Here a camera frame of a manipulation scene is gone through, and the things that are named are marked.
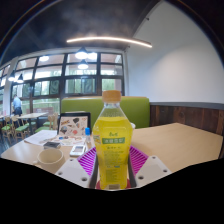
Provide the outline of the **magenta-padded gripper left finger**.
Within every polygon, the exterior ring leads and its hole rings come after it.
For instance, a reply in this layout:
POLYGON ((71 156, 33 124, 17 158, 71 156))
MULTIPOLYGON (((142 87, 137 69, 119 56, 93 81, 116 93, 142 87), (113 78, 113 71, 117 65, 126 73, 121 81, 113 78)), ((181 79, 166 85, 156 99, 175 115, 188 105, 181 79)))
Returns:
POLYGON ((96 148, 89 149, 78 158, 68 159, 56 175, 81 187, 94 189, 98 175, 96 148))

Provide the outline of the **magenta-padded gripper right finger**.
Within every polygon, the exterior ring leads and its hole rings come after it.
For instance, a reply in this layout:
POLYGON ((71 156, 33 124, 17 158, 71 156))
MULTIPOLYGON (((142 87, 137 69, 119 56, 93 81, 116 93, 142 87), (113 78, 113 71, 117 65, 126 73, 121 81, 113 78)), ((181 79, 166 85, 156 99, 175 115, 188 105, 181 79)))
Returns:
POLYGON ((128 172, 129 188, 140 188, 171 174, 157 156, 148 156, 134 146, 129 151, 128 172))

